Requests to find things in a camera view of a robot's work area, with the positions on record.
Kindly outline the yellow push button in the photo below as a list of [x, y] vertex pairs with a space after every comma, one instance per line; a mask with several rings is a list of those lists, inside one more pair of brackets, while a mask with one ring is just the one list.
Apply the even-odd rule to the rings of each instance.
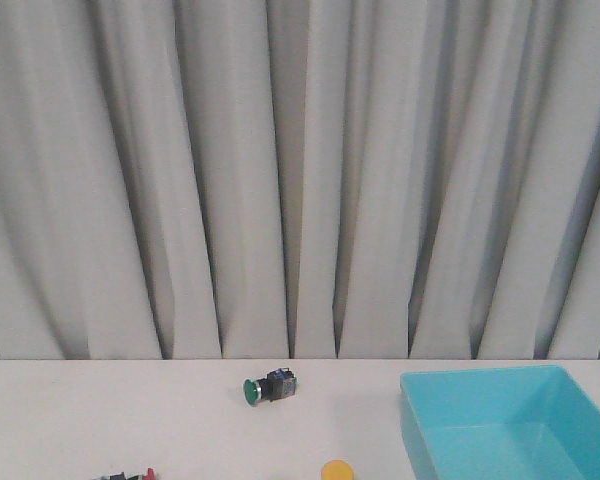
[[354, 480], [353, 468], [343, 460], [331, 460], [321, 470], [321, 480]]

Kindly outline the grey pleated curtain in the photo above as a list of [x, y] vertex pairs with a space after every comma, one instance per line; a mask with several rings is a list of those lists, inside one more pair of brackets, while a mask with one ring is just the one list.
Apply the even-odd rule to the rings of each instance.
[[0, 359], [600, 359], [600, 1], [0, 1]]

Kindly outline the green push button switch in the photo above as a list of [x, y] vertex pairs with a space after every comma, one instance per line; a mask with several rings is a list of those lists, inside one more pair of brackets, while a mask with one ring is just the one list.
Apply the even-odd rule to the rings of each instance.
[[264, 378], [246, 379], [243, 383], [245, 400], [251, 406], [263, 401], [278, 401], [294, 396], [297, 378], [289, 368], [279, 368], [268, 372]]

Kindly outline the light blue plastic box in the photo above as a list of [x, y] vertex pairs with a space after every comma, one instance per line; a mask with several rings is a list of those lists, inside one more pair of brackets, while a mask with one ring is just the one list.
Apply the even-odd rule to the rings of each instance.
[[557, 365], [405, 373], [418, 479], [600, 479], [600, 409]]

